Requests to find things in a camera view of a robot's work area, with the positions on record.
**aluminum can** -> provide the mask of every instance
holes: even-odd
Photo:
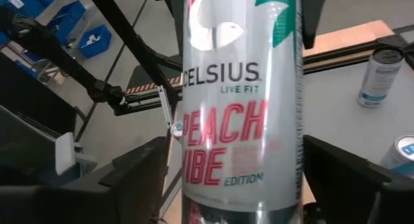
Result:
[[[301,0],[186,0],[182,223],[301,223]]]
[[[379,107],[393,85],[404,59],[404,53],[396,47],[374,50],[358,94],[358,103],[364,107]]]
[[[398,138],[382,158],[380,165],[414,179],[414,136]]]

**gray floor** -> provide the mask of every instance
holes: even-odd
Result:
[[[116,0],[116,2],[132,23],[144,0]],[[326,0],[318,34],[353,27],[377,19],[383,19],[391,28],[411,25],[414,24],[413,3],[414,0]],[[105,19],[97,17],[94,24],[99,23],[105,23]],[[173,19],[164,2],[152,0],[147,1],[135,27],[136,32],[150,47],[166,56],[178,53],[174,29]],[[121,46],[122,41],[113,32],[111,48],[87,60],[83,64],[84,67],[97,78],[104,79]],[[136,65],[138,62],[128,48],[125,48],[109,83],[120,85],[125,89]],[[55,87],[54,90],[69,104],[80,107],[84,113],[87,113],[93,104],[85,89],[71,78],[68,78],[63,85]],[[99,166],[103,166],[114,157],[165,134],[166,125],[161,109],[116,117],[107,104],[98,104],[80,143],[86,148],[88,154],[98,159]],[[173,171],[177,171],[180,167],[179,146],[175,144],[173,151],[176,156],[173,159],[174,166],[171,165],[171,167]]]

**orange and black striped tape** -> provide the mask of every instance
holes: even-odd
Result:
[[[168,82],[171,85],[174,85],[174,84],[179,84],[180,83],[180,80],[181,80],[181,76],[178,76],[176,78],[170,78],[170,79],[168,79]],[[151,89],[154,89],[154,88],[157,88],[157,85],[155,85],[155,83],[146,84],[146,85],[140,85],[140,86],[137,86],[137,87],[128,88],[125,91],[125,95],[135,95],[135,94],[137,94],[139,92],[148,91],[148,90],[151,90]]]

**can top rim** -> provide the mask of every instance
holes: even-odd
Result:
[[[401,137],[399,137],[397,140],[395,140],[395,142],[394,142],[394,147],[395,147],[395,149],[401,154],[401,156],[403,156],[404,158],[406,158],[406,159],[408,159],[408,160],[410,160],[410,161],[414,161],[414,154],[413,155],[411,155],[411,157],[409,156],[409,155],[407,155],[405,152],[403,152],[402,150],[401,150],[401,148],[398,146],[399,145],[399,143],[400,143],[400,141],[402,140],[402,139],[405,139],[405,138],[407,138],[407,137],[409,137],[409,138],[412,138],[412,139],[414,139],[414,135],[404,135],[404,136],[401,136]]]
[[[375,49],[374,52],[372,53],[372,55],[375,56],[375,54],[377,54],[378,52],[380,52],[382,50],[394,50],[394,51],[397,51],[400,54],[400,56],[401,56],[401,60],[399,60],[396,63],[399,63],[399,62],[401,62],[404,59],[404,51],[402,49],[398,48],[398,47],[390,46],[390,45],[381,46],[381,47]]]

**green leaf graphic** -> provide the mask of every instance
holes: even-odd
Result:
[[[274,23],[273,47],[276,47],[295,29],[296,0],[256,0],[255,6],[274,1],[288,5],[288,7],[279,14]]]

